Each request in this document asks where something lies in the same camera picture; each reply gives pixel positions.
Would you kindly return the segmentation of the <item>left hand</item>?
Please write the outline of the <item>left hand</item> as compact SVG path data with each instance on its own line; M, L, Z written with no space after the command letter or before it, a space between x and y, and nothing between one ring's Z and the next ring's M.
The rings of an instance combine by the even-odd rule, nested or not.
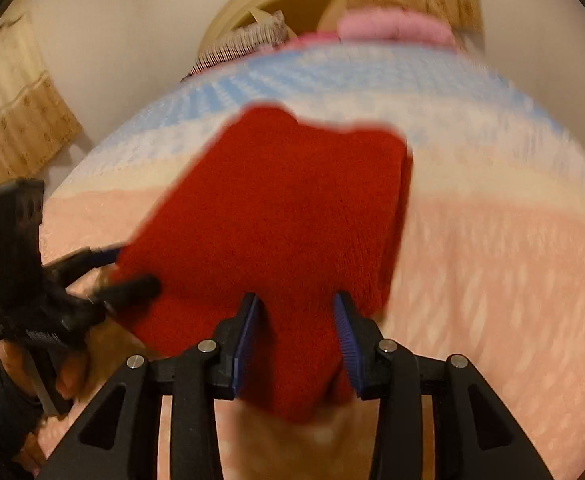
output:
M57 369L57 391L65 399L86 398L133 354L147 356L145 346L111 318L93 327L84 349L62 355ZM28 396L36 396L27 373L27 352L20 344L0 342L0 362L8 377Z

